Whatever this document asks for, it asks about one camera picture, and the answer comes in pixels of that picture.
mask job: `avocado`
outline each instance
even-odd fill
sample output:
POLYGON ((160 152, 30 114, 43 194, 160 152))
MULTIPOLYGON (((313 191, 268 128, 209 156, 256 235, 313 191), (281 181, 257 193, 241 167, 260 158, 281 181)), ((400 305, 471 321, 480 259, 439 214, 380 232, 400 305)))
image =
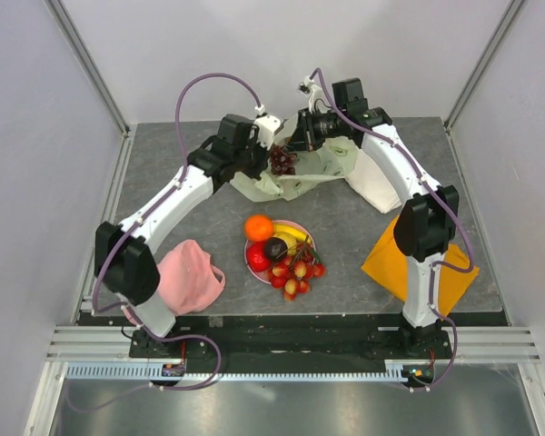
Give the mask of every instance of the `avocado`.
POLYGON ((264 244, 264 257, 271 262, 280 262, 287 256, 289 249, 281 238, 269 238, 264 244))

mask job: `light green bag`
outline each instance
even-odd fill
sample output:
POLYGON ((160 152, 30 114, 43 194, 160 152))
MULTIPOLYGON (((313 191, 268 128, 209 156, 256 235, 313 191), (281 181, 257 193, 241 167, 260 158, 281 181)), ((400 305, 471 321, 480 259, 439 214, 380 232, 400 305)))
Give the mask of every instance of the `light green bag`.
MULTIPOLYGON (((297 117, 287 120, 283 129, 275 136, 276 144, 283 144, 295 130, 297 117)), ((269 168, 261 174, 261 180, 254 180, 243 173, 237 173, 231 185, 253 202, 271 200, 293 200, 310 191, 317 184, 344 178, 353 171, 358 148, 353 141, 341 137, 328 139, 315 152, 297 153, 296 175, 273 175, 269 168)))

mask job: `metal floor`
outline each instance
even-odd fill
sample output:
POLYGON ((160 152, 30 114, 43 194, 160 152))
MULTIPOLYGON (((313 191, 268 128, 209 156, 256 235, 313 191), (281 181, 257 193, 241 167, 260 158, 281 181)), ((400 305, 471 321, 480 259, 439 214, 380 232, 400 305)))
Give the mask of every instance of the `metal floor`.
MULTIPOLYGON (((142 382, 65 383, 74 405, 88 408, 142 382)), ((222 381, 202 391, 139 391, 83 415, 61 401, 54 422, 61 412, 53 436, 538 435, 516 365, 458 365, 431 392, 414 394, 380 383, 222 381)))
MULTIPOLYGON (((441 183, 454 183, 461 194, 460 216, 472 239, 481 273, 455 312, 499 311, 497 286, 440 118, 401 118, 395 123, 401 138, 421 164, 441 183)), ((216 122, 184 123, 185 140, 195 148, 215 133, 217 126, 216 122)), ((138 125, 116 220, 129 216, 152 198, 173 177, 181 162, 173 124, 138 125)), ((205 314, 400 312, 401 302, 360 269, 398 212, 386 215, 377 212, 345 181, 322 183, 292 202, 268 203, 252 203, 225 185, 168 235, 156 254, 156 261, 186 239, 195 239, 212 255, 213 263, 226 274, 226 287, 205 314), (246 269, 243 221, 253 213, 295 221, 312 233, 328 274, 312 283, 312 291, 304 298, 285 302, 280 293, 258 282, 246 269)), ((107 291, 101 293, 102 305, 114 299, 107 291)))

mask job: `robotic arm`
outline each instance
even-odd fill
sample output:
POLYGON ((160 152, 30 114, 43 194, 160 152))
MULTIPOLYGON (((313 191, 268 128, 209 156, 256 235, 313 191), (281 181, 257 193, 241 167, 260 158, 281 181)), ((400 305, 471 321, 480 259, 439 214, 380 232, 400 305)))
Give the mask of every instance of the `robotic arm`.
MULTIPOLYGON (((438 187, 437 194, 455 213, 458 193, 453 186, 439 187, 440 184, 415 162, 383 109, 368 108, 359 79, 333 84, 335 103, 347 119, 371 129, 377 137, 352 128, 332 110, 318 108, 324 92, 311 80, 306 82, 300 89, 309 95, 309 107, 299 111, 297 128, 287 146, 293 151, 313 151, 328 138, 347 136, 380 166, 404 203, 394 229, 395 241, 408 263, 403 318, 414 334, 427 332, 437 321, 430 301, 437 307, 440 267, 433 267, 435 274, 431 284, 432 264, 443 260, 455 226, 431 198, 424 182, 438 187)), ((186 214, 230 182, 237 172, 259 179, 268 166, 268 151, 282 125, 282 119, 269 114, 255 120, 226 115, 218 134, 192 152, 187 169, 181 168, 148 204, 119 225, 102 223, 98 228, 95 236, 97 275, 109 252, 125 236, 126 229, 135 227, 112 259, 103 282, 132 306, 154 334, 164 337, 172 329, 175 318, 155 291, 159 272, 153 253, 186 214), (186 170, 180 183, 181 174, 186 170)))

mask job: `white wall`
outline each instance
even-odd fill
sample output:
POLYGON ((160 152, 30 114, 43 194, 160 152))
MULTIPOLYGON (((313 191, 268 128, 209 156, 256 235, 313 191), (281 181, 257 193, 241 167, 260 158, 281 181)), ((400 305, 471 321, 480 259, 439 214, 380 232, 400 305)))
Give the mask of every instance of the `white wall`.
POLYGON ((119 145, 45 4, 0 2, 0 436, 22 434, 70 319, 119 145))
MULTIPOLYGON (((303 106, 296 85, 317 66, 359 76, 395 116, 445 116, 508 0, 64 0, 129 123, 173 120, 180 90, 224 71, 268 109, 303 106)), ((185 120, 252 114, 236 84, 200 84, 185 120)))
POLYGON ((454 134, 508 313, 545 364, 545 0, 527 2, 454 134))

